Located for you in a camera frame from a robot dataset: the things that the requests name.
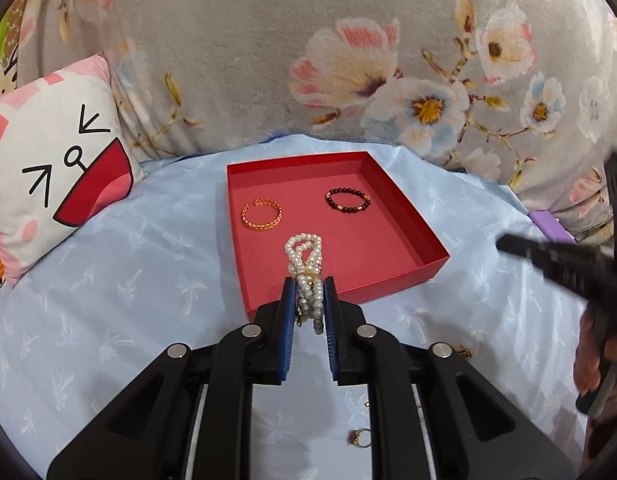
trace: red open mouth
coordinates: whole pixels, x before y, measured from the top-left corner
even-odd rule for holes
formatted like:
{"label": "red open mouth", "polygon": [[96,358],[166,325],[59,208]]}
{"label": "red open mouth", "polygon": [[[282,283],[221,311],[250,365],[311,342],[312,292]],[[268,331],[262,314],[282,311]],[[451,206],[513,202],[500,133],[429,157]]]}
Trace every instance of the red open mouth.
{"label": "red open mouth", "polygon": [[120,139],[113,139],[73,185],[53,219],[80,227],[113,202],[126,198],[133,187],[130,160]]}

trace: pearl bracelet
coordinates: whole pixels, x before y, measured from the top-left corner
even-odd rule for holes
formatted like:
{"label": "pearl bracelet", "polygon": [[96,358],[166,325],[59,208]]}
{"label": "pearl bracelet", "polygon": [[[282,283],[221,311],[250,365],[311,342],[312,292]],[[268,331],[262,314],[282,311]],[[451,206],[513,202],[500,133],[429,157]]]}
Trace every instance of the pearl bracelet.
{"label": "pearl bracelet", "polygon": [[[313,249],[306,262],[302,254]],[[324,333],[324,290],[319,275],[322,272],[322,238],[317,235],[301,233],[286,242],[284,250],[290,264],[288,272],[298,283],[298,324],[311,318],[317,335]]]}

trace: red tray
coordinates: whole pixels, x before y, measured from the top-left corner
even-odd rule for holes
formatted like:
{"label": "red tray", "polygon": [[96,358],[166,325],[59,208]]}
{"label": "red tray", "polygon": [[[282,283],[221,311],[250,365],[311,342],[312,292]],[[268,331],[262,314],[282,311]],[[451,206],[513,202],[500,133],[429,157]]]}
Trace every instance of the red tray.
{"label": "red tray", "polygon": [[[340,298],[352,303],[375,300],[434,277],[449,254],[409,199],[367,152],[290,156],[231,164],[228,207],[233,230],[237,273],[246,312],[278,300],[288,276],[284,244],[296,234],[322,237],[322,276],[333,276]],[[359,213],[341,213],[325,194],[334,187],[352,187],[371,197]],[[268,231],[242,223],[242,208],[254,223],[272,221],[277,211],[253,206],[270,198],[282,206],[282,221]],[[343,206],[362,203],[338,194]]]}

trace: yellow flower center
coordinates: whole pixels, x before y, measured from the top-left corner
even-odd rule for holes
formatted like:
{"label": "yellow flower center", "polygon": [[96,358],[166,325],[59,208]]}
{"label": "yellow flower center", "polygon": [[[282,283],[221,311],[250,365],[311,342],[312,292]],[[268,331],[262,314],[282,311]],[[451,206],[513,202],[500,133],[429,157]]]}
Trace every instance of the yellow flower center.
{"label": "yellow flower center", "polygon": [[502,46],[495,41],[489,43],[489,56],[500,57],[502,55]]}
{"label": "yellow flower center", "polygon": [[444,111],[444,101],[435,97],[425,97],[419,101],[411,103],[413,115],[422,124],[435,124],[442,117]]}
{"label": "yellow flower center", "polygon": [[533,118],[535,118],[536,121],[546,121],[548,116],[549,112],[547,110],[546,104],[540,103],[535,107],[535,110],[533,111]]}

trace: cartoon pillow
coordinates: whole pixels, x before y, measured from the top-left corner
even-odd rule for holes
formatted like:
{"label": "cartoon pillow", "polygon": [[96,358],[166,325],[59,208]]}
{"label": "cartoon pillow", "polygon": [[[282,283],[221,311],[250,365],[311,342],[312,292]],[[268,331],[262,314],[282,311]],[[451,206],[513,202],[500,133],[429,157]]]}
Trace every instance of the cartoon pillow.
{"label": "cartoon pillow", "polygon": [[101,56],[0,97],[0,257],[10,285],[143,178]]}

